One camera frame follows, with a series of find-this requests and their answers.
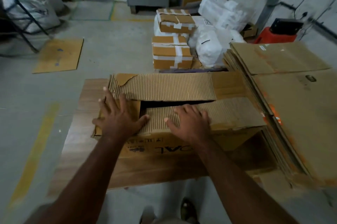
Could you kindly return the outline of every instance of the orange sticker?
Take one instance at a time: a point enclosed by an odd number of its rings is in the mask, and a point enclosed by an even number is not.
[[[272,112],[274,113],[274,116],[275,116],[276,120],[278,121],[278,123],[279,123],[280,125],[282,125],[282,121],[281,121],[281,119],[280,119],[280,114],[276,111],[274,105],[269,104],[269,107],[271,108]]]

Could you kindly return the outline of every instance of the left hand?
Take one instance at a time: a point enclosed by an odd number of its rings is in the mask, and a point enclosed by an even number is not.
[[[98,100],[104,118],[95,118],[92,123],[102,129],[102,136],[113,141],[125,142],[137,133],[150,119],[149,115],[142,116],[136,122],[132,120],[127,106],[125,94],[120,94],[118,108],[111,92],[103,87],[106,101]]]

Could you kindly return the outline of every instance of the gray floor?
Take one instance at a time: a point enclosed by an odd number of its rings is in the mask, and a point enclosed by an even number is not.
[[[71,9],[77,4],[71,3]],[[95,11],[95,3],[86,6]],[[130,10],[125,7],[124,14]],[[74,71],[32,74],[37,62],[23,40],[14,38],[0,44],[0,220],[22,223],[45,197],[48,184],[61,154],[72,114],[77,106],[84,79],[107,78],[111,73],[152,73],[151,37],[153,22],[66,21],[53,31],[56,38],[84,38],[78,68]],[[40,47],[44,35],[30,36]],[[22,175],[36,140],[46,109],[53,103],[61,106],[38,170],[25,198],[8,208],[9,201]],[[337,223],[337,191],[292,190],[272,193],[301,223]],[[99,223],[138,223],[145,206],[152,205],[157,216],[177,215],[180,201],[190,196],[196,201],[201,223],[230,223],[209,178],[116,189],[107,192]]]

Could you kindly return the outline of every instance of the black printed logo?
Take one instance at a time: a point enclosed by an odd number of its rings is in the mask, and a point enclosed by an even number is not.
[[[315,79],[315,77],[314,77],[314,76],[311,76],[311,75],[306,75],[305,77],[306,77],[306,78],[307,78],[307,80],[309,80],[310,82],[316,82],[316,81],[317,81],[317,79]]]

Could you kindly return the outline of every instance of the right hand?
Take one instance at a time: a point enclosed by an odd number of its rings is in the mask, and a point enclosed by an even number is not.
[[[207,111],[199,111],[196,106],[185,104],[175,107],[174,111],[180,119],[180,126],[176,127],[173,121],[165,118],[171,132],[189,143],[192,147],[202,144],[210,138],[210,120]]]

